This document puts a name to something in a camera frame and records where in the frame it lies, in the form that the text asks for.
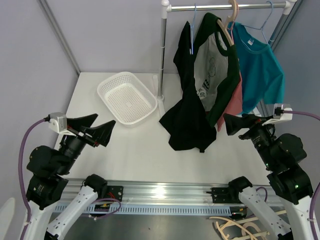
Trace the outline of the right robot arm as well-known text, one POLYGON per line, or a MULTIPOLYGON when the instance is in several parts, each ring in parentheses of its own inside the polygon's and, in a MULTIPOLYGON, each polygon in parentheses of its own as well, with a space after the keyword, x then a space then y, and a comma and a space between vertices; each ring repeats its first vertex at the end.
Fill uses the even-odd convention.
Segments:
POLYGON ((268 117, 223 115, 229 136, 247 129, 239 139, 253 143, 269 172, 269 184, 283 204, 289 222, 282 220, 257 195, 244 176, 229 182, 227 196, 232 202, 245 204, 277 240, 318 240, 320 230, 315 218, 315 203, 320 189, 312 188, 308 174, 299 165, 307 157, 302 140, 290 133, 275 137, 275 125, 292 120, 294 113, 292 109, 278 107, 268 117))

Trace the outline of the green and grey raglan shirt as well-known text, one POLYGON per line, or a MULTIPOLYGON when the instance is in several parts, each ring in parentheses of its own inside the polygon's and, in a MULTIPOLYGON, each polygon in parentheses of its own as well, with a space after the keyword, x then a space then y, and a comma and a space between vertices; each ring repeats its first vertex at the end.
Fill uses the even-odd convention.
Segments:
POLYGON ((221 36, 217 20, 220 18, 210 12, 204 15, 193 45, 195 89, 212 127, 217 127, 240 72, 236 46, 229 46, 221 36))

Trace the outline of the beige wooden hanger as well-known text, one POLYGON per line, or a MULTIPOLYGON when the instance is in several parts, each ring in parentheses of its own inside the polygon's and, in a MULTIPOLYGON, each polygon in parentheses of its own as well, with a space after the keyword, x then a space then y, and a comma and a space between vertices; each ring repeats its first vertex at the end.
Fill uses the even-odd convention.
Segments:
POLYGON ((224 23, 222 23, 222 21, 220 19, 218 19, 217 24, 222 31, 221 36, 226 39, 229 46, 233 46, 234 39, 232 37, 232 34, 229 33, 229 31, 230 32, 232 31, 232 28, 229 28, 229 24, 231 24, 231 26, 233 26, 233 24, 235 23, 235 20, 238 16, 238 12, 239 12, 239 5, 236 0, 229 0, 228 3, 231 4, 231 6, 232 6, 232 14, 227 16, 224 23))

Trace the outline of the pink wire hanger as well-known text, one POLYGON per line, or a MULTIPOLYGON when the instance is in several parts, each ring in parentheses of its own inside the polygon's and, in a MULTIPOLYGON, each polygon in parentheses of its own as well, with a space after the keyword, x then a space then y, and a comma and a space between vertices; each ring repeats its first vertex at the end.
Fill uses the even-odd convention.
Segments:
POLYGON ((228 33, 229 33, 229 36, 231 38, 232 45, 234 45, 233 29, 234 29, 235 23, 236 23, 235 21, 229 22, 227 24, 227 28, 226 28, 228 33))

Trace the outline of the black t shirt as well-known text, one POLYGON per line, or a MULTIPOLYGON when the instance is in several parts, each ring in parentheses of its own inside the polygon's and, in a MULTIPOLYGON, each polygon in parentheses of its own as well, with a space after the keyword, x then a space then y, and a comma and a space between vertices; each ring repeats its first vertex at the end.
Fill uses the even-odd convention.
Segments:
POLYGON ((169 133, 169 145, 175 151, 198 149, 200 153, 217 138, 217 131, 206 120, 204 106, 197 95, 194 78, 194 57, 190 54, 191 25, 186 22, 173 58, 176 66, 182 98, 159 120, 169 133))

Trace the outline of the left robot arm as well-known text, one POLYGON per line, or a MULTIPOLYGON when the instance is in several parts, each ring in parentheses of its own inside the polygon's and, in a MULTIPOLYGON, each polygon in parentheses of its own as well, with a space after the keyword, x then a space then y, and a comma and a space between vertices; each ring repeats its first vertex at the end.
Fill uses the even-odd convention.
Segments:
POLYGON ((98 114, 68 118, 61 112, 50 113, 31 125, 22 138, 18 157, 18 179, 22 200, 26 208, 22 240, 62 240, 90 205, 98 202, 118 203, 104 178, 92 174, 81 185, 79 193, 55 220, 50 220, 62 193, 68 184, 64 178, 85 146, 106 147, 111 139, 116 121, 99 126, 92 124, 98 114), (32 173, 28 186, 24 185, 23 157, 27 138, 39 124, 47 122, 49 128, 62 135, 59 149, 46 145, 36 147, 29 156, 27 170, 32 173))

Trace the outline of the pink t shirt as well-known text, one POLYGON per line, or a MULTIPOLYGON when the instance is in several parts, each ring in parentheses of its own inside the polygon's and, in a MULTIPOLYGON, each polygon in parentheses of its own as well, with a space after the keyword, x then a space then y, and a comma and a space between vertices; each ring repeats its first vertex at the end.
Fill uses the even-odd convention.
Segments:
POLYGON ((222 129, 223 124, 225 123, 224 114, 237 115, 243 111, 243 93, 242 93, 242 74, 239 71, 239 83, 237 84, 235 90, 232 93, 231 99, 228 102, 224 112, 217 121, 217 131, 219 132, 222 129))

